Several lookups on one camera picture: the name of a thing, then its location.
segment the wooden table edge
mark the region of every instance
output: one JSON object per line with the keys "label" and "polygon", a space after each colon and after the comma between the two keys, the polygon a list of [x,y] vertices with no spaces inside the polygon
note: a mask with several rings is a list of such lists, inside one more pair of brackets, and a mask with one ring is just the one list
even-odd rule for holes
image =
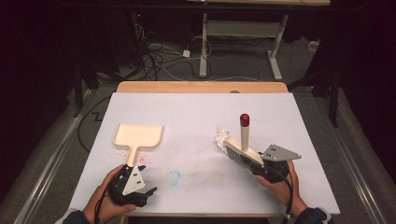
{"label": "wooden table edge", "polygon": [[285,93],[283,82],[124,81],[117,92],[151,93]]}

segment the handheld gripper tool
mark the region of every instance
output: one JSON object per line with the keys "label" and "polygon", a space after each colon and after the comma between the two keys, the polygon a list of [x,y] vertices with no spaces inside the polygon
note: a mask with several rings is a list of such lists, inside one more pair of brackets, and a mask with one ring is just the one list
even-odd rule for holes
{"label": "handheld gripper tool", "polygon": [[115,204],[133,203],[143,207],[148,197],[157,190],[153,188],[146,193],[137,192],[146,185],[140,174],[146,166],[136,166],[135,161],[140,148],[154,148],[160,144],[162,132],[163,126],[119,124],[113,142],[119,147],[128,147],[129,153],[121,171],[109,185],[108,192]]}
{"label": "handheld gripper tool", "polygon": [[228,157],[248,166],[254,175],[261,175],[271,183],[283,181],[289,174],[286,161],[300,159],[302,156],[277,145],[270,145],[263,153],[256,152],[248,146],[249,115],[242,114],[240,123],[241,142],[231,136],[223,141]]}

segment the beige spatula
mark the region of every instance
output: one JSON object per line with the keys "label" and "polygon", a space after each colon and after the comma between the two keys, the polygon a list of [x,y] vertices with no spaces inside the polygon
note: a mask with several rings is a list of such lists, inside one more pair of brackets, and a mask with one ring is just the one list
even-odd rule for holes
{"label": "beige spatula", "polygon": [[134,167],[137,151],[140,148],[154,148],[160,144],[163,126],[119,124],[113,142],[119,147],[128,147],[129,153],[125,164],[132,168],[128,182],[122,192],[127,195],[145,187],[137,167]]}
{"label": "beige spatula", "polygon": [[154,148],[160,144],[163,126],[119,124],[113,142],[119,147],[128,147],[129,154],[125,162],[134,166],[137,151],[140,148]]}

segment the gray carpet floor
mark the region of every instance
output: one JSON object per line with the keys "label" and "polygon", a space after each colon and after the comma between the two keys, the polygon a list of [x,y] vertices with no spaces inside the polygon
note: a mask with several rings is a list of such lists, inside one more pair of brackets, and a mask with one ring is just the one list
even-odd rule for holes
{"label": "gray carpet floor", "polygon": [[[226,44],[219,47],[214,44],[212,56],[209,57],[211,77],[207,80],[217,81],[274,81],[265,51],[272,47],[272,41],[264,39],[255,46],[239,45],[240,49],[230,49]],[[286,84],[298,80],[310,64],[314,53],[307,50],[309,41],[301,39],[293,43],[282,43],[276,56],[280,71]],[[182,52],[185,47],[167,42],[163,50]],[[178,56],[161,54],[164,59],[172,60]],[[194,74],[198,74],[199,62],[183,60],[192,63]],[[163,68],[172,65],[164,63]],[[122,73],[130,68],[121,64]],[[191,74],[189,63],[179,63],[163,69],[158,74],[158,80],[198,80]],[[87,91],[83,112],[87,112],[96,103],[109,96],[116,88],[117,83],[107,78],[100,79],[100,88],[97,91]],[[392,223],[395,220],[396,188],[380,160],[370,147],[361,126],[349,109],[347,98],[340,90],[339,108],[337,112],[339,128],[334,127],[327,118],[328,99],[315,98],[309,87],[299,87],[293,90],[297,105],[301,111],[305,126],[318,153],[326,176],[328,177],[335,199],[340,207],[341,214],[335,216],[336,223]],[[67,210],[73,196],[78,179],[89,156],[78,141],[77,130],[69,130],[70,125],[76,122],[73,114],[76,105],[73,103],[73,92],[70,94],[70,106],[58,118],[41,139],[34,153],[26,162],[22,173],[15,182],[12,190],[0,206],[0,223],[14,223],[23,206],[32,193],[35,184],[51,160],[55,148],[71,132],[65,153],[59,166],[55,169],[56,175],[43,189],[44,197],[38,199],[31,218],[26,223],[54,223]],[[102,118],[106,113],[108,101],[103,101],[92,112],[97,112]],[[90,113],[82,121],[80,137],[86,148],[91,148],[95,136],[100,128],[100,120],[95,120],[95,114]],[[135,223],[262,223],[259,219],[208,219],[192,218],[145,218],[135,220]],[[271,217],[271,223],[280,223],[280,217]],[[120,223],[118,217],[110,223]]]}

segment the person's left hand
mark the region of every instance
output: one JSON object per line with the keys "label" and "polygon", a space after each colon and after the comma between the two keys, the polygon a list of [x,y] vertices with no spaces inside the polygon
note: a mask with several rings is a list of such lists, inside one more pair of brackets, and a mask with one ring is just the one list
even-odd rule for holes
{"label": "person's left hand", "polygon": [[[82,213],[90,223],[94,223],[95,206],[97,202],[101,199],[103,191],[105,190],[108,182],[110,182],[111,178],[116,175],[121,169],[122,165],[118,166],[107,174],[107,176],[103,180],[103,183],[96,189],[96,191],[93,193],[90,200],[88,201],[87,206],[84,208],[84,210],[82,210]],[[99,211],[99,222],[105,223],[115,216],[120,216],[127,212],[134,211],[135,209],[136,206],[134,204],[125,204],[123,206],[116,205],[111,201],[110,197],[106,196],[103,199],[102,206]]]}

